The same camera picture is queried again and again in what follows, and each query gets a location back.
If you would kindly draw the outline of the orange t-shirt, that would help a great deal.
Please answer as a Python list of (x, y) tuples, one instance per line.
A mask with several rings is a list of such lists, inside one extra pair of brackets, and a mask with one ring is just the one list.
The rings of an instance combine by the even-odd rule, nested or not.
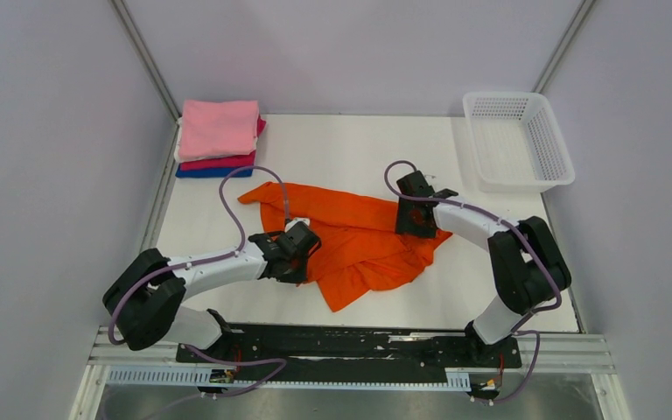
[(267, 231), (282, 229), (286, 213), (309, 220), (322, 246), (308, 262), (307, 280), (318, 285), (332, 312), (370, 291), (414, 281), (451, 236), (445, 231), (430, 239), (397, 234), (395, 202), (311, 185), (266, 182), (238, 200), (258, 204)]

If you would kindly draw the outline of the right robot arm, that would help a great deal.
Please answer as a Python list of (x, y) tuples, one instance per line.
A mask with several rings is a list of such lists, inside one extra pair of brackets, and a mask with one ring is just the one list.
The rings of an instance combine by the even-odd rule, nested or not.
[(399, 178), (393, 191), (399, 198), (399, 235), (433, 239), (446, 232), (490, 257), (496, 296), (465, 328), (469, 361), (488, 364), (534, 314), (561, 305), (571, 272), (544, 219), (503, 219), (463, 201), (453, 190), (435, 190), (421, 171)]

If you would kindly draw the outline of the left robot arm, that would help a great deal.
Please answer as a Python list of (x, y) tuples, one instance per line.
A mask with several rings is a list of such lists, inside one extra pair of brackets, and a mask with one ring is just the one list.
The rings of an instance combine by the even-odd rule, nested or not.
[(193, 310), (183, 303), (233, 283), (274, 279), (302, 284), (308, 261), (321, 244), (305, 220), (293, 220), (283, 231), (252, 234), (240, 247), (217, 253), (166, 257), (157, 248), (146, 249), (102, 297), (119, 332), (111, 343), (140, 351), (167, 341), (224, 361), (233, 350), (225, 319), (215, 310)]

